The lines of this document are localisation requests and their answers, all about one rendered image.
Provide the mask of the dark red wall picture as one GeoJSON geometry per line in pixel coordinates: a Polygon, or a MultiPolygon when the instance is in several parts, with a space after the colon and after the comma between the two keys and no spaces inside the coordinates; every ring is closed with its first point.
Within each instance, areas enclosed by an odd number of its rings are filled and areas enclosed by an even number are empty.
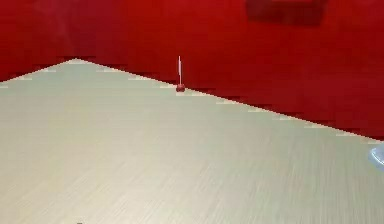
{"type": "Polygon", "coordinates": [[[328,0],[245,0],[249,20],[297,26],[321,24],[328,0]]]}

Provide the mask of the pale blue round object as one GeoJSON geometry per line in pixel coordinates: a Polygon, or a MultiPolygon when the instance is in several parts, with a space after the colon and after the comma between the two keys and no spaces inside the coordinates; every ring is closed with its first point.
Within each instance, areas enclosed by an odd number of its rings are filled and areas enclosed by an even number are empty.
{"type": "Polygon", "coordinates": [[[379,170],[384,171],[384,148],[376,147],[370,150],[369,160],[375,165],[379,170]]]}

